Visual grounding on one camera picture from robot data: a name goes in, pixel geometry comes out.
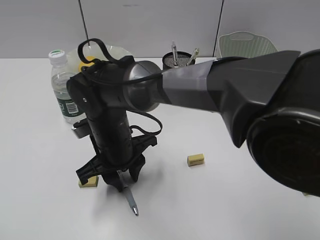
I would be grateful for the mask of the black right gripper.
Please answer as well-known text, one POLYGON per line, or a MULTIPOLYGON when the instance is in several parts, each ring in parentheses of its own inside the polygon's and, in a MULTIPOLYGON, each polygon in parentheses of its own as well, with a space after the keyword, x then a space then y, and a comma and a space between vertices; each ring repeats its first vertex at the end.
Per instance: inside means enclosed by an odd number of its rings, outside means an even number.
POLYGON ((117 171, 129 171, 133 182, 137 182, 146 160, 143 152, 158 144, 158 132, 149 132, 138 125, 129 125, 127 117, 87 119, 90 141, 95 156, 76 170, 82 184, 94 176, 102 176, 107 185, 119 192, 124 189, 117 171))

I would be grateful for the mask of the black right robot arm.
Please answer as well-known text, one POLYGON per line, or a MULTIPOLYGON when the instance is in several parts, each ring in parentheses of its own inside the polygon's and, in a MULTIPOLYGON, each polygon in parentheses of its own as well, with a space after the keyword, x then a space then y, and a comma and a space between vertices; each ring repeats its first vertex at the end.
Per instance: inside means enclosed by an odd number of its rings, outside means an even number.
POLYGON ((86 60, 67 81, 86 119, 75 125, 96 155, 77 170, 82 184, 102 176, 121 191, 118 171, 137 181, 144 150, 157 133, 132 136, 127 112, 146 117, 159 104, 219 113, 236 147, 278 183, 320 194, 320 52, 286 50, 254 58, 226 57, 161 70, 151 61, 86 60))

